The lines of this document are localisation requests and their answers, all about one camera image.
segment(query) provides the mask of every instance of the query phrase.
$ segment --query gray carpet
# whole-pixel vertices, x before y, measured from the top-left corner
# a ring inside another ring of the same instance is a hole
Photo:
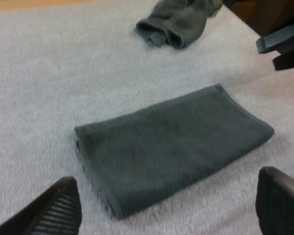
[[[294,70],[275,72],[257,35],[223,8],[185,50],[133,32],[156,0],[105,0],[0,13],[0,223],[65,175],[77,179],[80,234],[259,235],[257,175],[294,177]],[[221,83],[275,129],[262,147],[126,220],[110,220],[75,151],[74,127]]]

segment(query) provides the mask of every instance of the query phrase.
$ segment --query black plastic part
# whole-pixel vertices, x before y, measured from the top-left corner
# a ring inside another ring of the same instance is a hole
[[[63,177],[0,225],[0,235],[77,235],[82,221],[76,180]]]
[[[263,235],[294,235],[294,179],[274,167],[262,168],[256,212]]]
[[[294,50],[276,57],[273,64],[277,71],[294,69]]]
[[[268,36],[261,37],[256,41],[260,54],[294,47],[294,24],[288,25]]]

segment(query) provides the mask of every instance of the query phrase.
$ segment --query carpet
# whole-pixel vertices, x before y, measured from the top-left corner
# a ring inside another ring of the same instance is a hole
[[[294,70],[275,72],[258,36],[222,8],[185,50],[135,34],[157,0],[107,0],[0,13],[0,224],[59,178],[76,178],[80,234],[260,235],[258,172],[294,177]],[[132,113],[221,83],[275,129],[263,146],[126,220],[94,197],[74,127]]]

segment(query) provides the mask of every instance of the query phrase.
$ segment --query wooden surface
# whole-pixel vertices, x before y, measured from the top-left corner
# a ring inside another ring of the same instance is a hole
[[[53,6],[91,0],[0,0],[0,11],[17,10],[31,7]]]

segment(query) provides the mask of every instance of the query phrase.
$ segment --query folded towel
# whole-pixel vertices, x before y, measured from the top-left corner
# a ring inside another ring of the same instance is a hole
[[[208,16],[222,6],[222,0],[160,0],[147,19],[139,21],[137,32],[153,45],[166,42],[181,49],[201,36]]]
[[[220,170],[274,130],[215,85],[75,133],[90,177],[122,218]]]

